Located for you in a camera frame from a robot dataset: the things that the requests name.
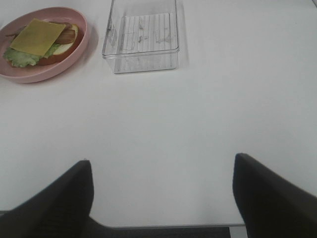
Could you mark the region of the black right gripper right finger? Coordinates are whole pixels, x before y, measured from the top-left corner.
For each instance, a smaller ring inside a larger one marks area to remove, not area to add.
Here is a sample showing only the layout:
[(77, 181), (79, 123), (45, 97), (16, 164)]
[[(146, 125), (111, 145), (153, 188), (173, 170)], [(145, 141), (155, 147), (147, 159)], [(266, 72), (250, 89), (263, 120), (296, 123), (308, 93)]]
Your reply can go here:
[(317, 198), (248, 154), (235, 156), (233, 195), (250, 238), (317, 236)]

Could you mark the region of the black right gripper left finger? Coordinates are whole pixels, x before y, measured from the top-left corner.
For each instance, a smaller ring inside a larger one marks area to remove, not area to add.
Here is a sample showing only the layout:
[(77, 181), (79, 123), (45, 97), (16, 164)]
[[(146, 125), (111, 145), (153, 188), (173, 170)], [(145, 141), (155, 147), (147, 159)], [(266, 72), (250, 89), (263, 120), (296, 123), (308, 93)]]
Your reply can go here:
[(94, 199), (91, 163), (77, 162), (41, 192), (0, 217), (2, 238), (79, 238)]

